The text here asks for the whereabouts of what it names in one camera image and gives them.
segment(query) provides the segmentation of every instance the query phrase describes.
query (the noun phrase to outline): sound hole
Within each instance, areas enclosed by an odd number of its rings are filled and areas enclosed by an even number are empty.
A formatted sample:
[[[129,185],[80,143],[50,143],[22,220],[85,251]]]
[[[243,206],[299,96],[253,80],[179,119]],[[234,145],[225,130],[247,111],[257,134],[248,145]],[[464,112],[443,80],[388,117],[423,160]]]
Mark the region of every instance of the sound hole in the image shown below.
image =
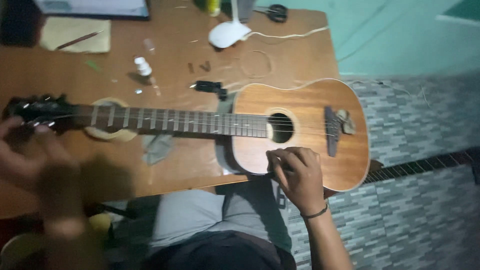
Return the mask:
[[[276,143],[286,143],[293,135],[292,120],[283,113],[272,114],[268,118],[268,123],[272,127],[272,140]]]

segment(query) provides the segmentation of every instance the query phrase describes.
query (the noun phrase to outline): guitar body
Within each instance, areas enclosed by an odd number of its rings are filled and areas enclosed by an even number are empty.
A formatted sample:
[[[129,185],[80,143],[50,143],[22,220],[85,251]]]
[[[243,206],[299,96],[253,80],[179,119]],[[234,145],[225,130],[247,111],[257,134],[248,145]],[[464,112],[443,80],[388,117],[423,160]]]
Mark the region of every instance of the guitar body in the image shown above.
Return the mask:
[[[327,154],[325,106],[334,111],[347,110],[356,124],[355,134],[340,135],[335,157]],[[232,137],[234,158],[247,172],[267,173],[269,150],[307,147],[321,155],[324,187],[346,191],[360,185],[366,177],[370,158],[365,117],[356,94],[339,80],[322,79],[296,90],[250,84],[237,94],[233,112],[275,116],[271,118],[269,138]],[[284,116],[291,120],[293,131],[276,132],[283,128],[276,123],[287,120]]]

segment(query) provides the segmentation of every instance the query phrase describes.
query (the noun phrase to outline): guitar bridge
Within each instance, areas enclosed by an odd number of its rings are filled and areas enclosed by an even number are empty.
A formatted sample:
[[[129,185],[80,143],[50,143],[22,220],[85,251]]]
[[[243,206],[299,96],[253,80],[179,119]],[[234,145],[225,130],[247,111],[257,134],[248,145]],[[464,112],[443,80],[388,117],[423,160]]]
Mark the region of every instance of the guitar bridge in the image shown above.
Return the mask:
[[[325,106],[324,114],[327,153],[330,157],[335,157],[336,145],[340,139],[341,122],[330,106]]]

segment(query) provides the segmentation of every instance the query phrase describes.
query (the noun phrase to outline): hand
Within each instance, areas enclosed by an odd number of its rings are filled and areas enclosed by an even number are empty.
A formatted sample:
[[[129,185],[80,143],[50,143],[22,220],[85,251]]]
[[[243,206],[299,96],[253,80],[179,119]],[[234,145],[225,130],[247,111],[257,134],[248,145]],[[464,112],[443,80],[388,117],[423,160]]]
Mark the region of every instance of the hand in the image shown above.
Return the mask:
[[[310,216],[322,211],[325,200],[320,155],[303,147],[277,149],[269,155],[280,187],[300,213]]]
[[[47,170],[66,168],[62,172],[77,172],[78,164],[48,127],[35,127],[35,139],[41,151],[34,158],[12,151],[4,138],[23,124],[21,117],[12,117],[0,124],[0,179],[28,191],[36,192]]]

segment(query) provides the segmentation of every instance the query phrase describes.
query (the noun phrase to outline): guitar neck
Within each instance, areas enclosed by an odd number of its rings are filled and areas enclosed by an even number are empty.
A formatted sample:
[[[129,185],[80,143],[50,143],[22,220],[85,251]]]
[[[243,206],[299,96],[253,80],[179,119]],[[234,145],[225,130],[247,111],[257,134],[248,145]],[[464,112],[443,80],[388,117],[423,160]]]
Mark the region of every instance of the guitar neck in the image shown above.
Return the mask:
[[[461,164],[470,164],[472,161],[472,155],[468,151],[439,155],[369,172],[363,183],[368,184],[436,169],[452,168]]]
[[[207,111],[78,105],[75,123],[102,130],[132,129],[144,134],[186,132],[267,138],[262,115]]]

